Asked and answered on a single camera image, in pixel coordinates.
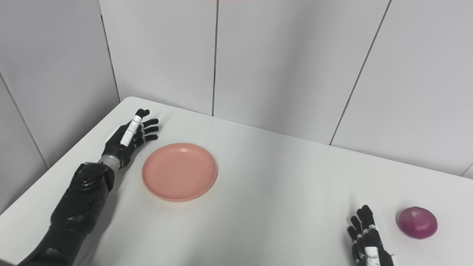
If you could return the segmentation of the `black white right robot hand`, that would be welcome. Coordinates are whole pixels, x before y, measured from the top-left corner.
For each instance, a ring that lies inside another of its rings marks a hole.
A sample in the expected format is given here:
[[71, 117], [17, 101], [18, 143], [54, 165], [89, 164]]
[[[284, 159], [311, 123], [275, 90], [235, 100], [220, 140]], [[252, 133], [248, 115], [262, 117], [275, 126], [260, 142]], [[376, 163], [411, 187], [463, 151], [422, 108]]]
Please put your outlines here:
[[384, 248], [374, 215], [363, 205], [350, 217], [347, 232], [351, 240], [351, 255], [355, 266], [394, 266], [394, 260]]

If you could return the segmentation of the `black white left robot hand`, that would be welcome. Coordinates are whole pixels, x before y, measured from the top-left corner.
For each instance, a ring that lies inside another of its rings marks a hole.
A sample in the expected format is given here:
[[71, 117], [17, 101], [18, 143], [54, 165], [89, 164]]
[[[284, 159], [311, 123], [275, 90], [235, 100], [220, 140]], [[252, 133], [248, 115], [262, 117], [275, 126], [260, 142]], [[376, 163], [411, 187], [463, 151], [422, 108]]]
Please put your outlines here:
[[141, 108], [127, 124], [120, 126], [105, 143], [99, 162], [114, 171], [125, 168], [132, 161], [132, 155], [137, 148], [157, 140], [159, 119], [144, 119], [149, 114], [148, 109]]

